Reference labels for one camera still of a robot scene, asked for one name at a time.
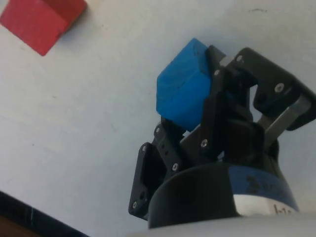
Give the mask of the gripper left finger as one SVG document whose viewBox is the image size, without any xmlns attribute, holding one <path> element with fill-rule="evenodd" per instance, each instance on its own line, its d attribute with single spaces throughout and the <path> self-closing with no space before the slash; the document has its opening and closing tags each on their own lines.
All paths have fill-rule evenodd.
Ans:
<svg viewBox="0 0 316 237">
<path fill-rule="evenodd" d="M 154 129 L 152 142 L 141 145 L 135 168 L 128 212 L 147 220 L 149 204 L 155 191 L 185 166 L 180 148 L 184 129 L 161 118 Z"/>
</svg>

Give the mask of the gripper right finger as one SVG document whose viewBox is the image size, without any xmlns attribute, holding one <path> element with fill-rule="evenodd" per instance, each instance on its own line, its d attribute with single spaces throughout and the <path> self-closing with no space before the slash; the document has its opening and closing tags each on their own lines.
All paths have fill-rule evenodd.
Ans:
<svg viewBox="0 0 316 237">
<path fill-rule="evenodd" d="M 277 158 L 278 137 L 316 118 L 316 95 L 293 74 L 246 47 L 228 64 L 210 46 L 209 96 L 196 131 L 182 140 L 186 158 Z"/>
</svg>

